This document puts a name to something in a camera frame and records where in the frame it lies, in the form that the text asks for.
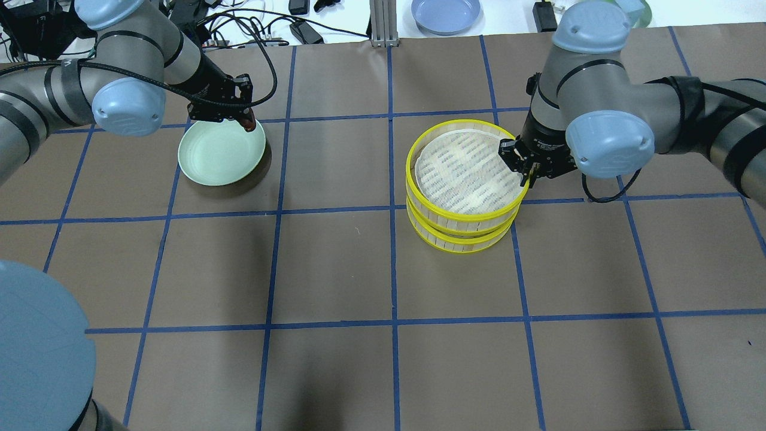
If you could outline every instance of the blue joint cap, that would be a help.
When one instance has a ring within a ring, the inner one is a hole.
[[[561,17],[553,43],[581,54],[607,54],[625,48],[630,20],[618,6],[606,2],[582,2]]]
[[[582,114],[566,131],[574,162],[587,176],[634,173],[654,155],[654,132],[646,121],[621,110]]]
[[[0,322],[0,429],[71,428],[96,374],[74,296],[42,271],[0,260]]]
[[[152,134],[162,125],[165,91],[125,77],[103,86],[93,98],[93,118],[107,132],[126,137]]]
[[[144,0],[77,0],[74,10],[92,30],[117,24],[136,11]]]

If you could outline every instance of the tile floor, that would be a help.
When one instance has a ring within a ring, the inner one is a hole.
[[[624,63],[636,82],[764,78],[765,38],[639,30]],[[177,97],[148,138],[57,133],[0,188],[0,258],[74,293],[94,395],[133,431],[762,429],[766,211],[701,157],[657,157],[603,206],[576,174],[542,180],[477,255],[409,226],[411,143],[456,117],[518,133],[549,44],[270,48],[280,89],[257,110],[270,151],[253,178],[180,174]],[[258,92],[258,55],[211,56]]]

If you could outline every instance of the plate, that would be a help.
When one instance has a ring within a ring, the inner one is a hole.
[[[436,35],[456,35],[471,28],[481,13],[479,0],[413,0],[417,25]]]
[[[184,175],[203,186],[225,186],[255,169],[266,149],[266,134],[256,122],[246,132],[236,121],[198,121],[178,145],[178,164]]]

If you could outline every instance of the black connector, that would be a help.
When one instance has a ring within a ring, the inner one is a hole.
[[[306,21],[295,21],[290,24],[290,31],[302,44],[323,44],[325,40]]]
[[[535,2],[535,5],[532,6],[532,16],[535,17],[538,33],[556,31],[558,28],[551,2]]]
[[[305,15],[309,13],[309,0],[290,0],[288,9],[291,15]]]

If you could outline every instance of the yellow rim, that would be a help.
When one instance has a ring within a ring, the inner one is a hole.
[[[477,253],[477,252],[481,252],[483,250],[487,250],[489,247],[492,247],[493,245],[495,245],[498,242],[500,242],[502,237],[505,236],[505,234],[508,233],[508,231],[510,230],[510,225],[509,225],[508,227],[505,228],[505,230],[501,231],[499,235],[495,235],[495,237],[493,238],[494,242],[491,242],[490,244],[488,244],[488,245],[486,245],[486,246],[484,246],[482,248],[474,248],[472,250],[467,250],[467,251],[449,250],[448,248],[443,248],[443,247],[440,247],[440,246],[434,244],[428,238],[426,238],[425,235],[423,235],[421,233],[420,229],[418,229],[417,225],[415,224],[417,222],[414,219],[414,213],[412,211],[408,211],[407,215],[408,215],[408,218],[410,219],[410,224],[412,224],[413,230],[415,231],[417,236],[421,237],[423,242],[425,242],[426,244],[428,244],[431,247],[435,248],[436,250],[439,250],[441,252],[452,253],[454,255],[470,255],[471,253]]]
[[[524,184],[524,190],[522,190],[522,193],[513,200],[510,204],[507,206],[498,209],[497,211],[488,212],[487,214],[472,214],[472,215],[466,215],[466,214],[458,214],[456,212],[450,212],[446,209],[442,209],[433,203],[431,203],[426,197],[421,193],[421,191],[418,189],[418,187],[415,185],[415,181],[412,178],[412,173],[410,172],[410,165],[412,164],[412,156],[415,154],[415,149],[420,145],[421,141],[431,132],[434,130],[444,127],[448,124],[455,124],[455,123],[478,123],[483,124],[485,126],[491,127],[495,130],[498,130],[500,133],[506,135],[510,139],[515,139],[515,137],[509,133],[507,130],[503,129],[502,127],[498,127],[495,124],[487,123],[486,121],[481,120],[451,120],[451,121],[445,121],[444,123],[439,123],[436,126],[431,127],[430,129],[423,132],[417,140],[415,140],[415,144],[412,145],[412,148],[410,148],[410,152],[407,154],[407,166],[406,166],[406,174],[407,174],[407,186],[410,188],[412,193],[415,195],[415,198],[418,200],[418,202],[422,203],[426,208],[428,208],[429,211],[437,213],[439,216],[447,217],[448,219],[452,219],[458,222],[484,222],[486,220],[494,219],[495,217],[502,216],[503,214],[510,211],[514,206],[517,206],[519,203],[521,203],[522,199],[524,199],[524,195],[526,195],[527,190],[529,189],[529,181]]]
[[[436,229],[436,230],[438,230],[440,232],[448,233],[448,234],[451,234],[451,235],[463,235],[463,236],[481,236],[481,235],[487,235],[487,234],[490,234],[492,232],[495,232],[498,229],[501,229],[503,223],[507,222],[507,220],[504,220],[503,222],[501,222],[500,224],[498,224],[496,226],[493,226],[493,227],[487,228],[487,229],[481,229],[481,230],[478,230],[478,231],[461,231],[461,230],[457,230],[457,229],[451,229],[451,228],[447,228],[447,227],[444,227],[442,225],[439,225],[436,222],[434,222],[433,220],[431,220],[428,217],[426,217],[426,215],[421,212],[421,209],[418,208],[417,205],[414,204],[414,202],[412,202],[412,199],[410,199],[410,196],[407,196],[407,200],[410,201],[410,206],[412,207],[412,211],[416,212],[423,220],[425,220],[426,224],[428,224],[430,227],[432,227],[432,228],[434,228],[434,229]],[[512,208],[509,211],[509,213],[511,213],[511,212],[518,212],[519,211],[519,207],[520,206]]]
[[[482,242],[487,242],[490,239],[494,239],[495,237],[500,235],[503,231],[508,229],[511,226],[511,223],[513,223],[513,220],[516,218],[516,214],[514,214],[510,219],[506,220],[500,226],[498,226],[495,232],[492,232],[489,235],[484,235],[477,238],[454,238],[452,236],[445,234],[444,232],[440,232],[434,229],[433,227],[431,227],[431,225],[429,225],[426,222],[426,220],[423,218],[423,216],[419,212],[412,210],[414,205],[412,204],[412,201],[409,198],[407,199],[407,204],[410,206],[412,215],[415,217],[415,220],[417,221],[418,224],[423,226],[423,229],[426,229],[428,233],[432,234],[433,236],[437,237],[438,239],[442,241],[451,242],[453,244],[458,244],[458,245],[476,245],[476,244],[481,244]]]

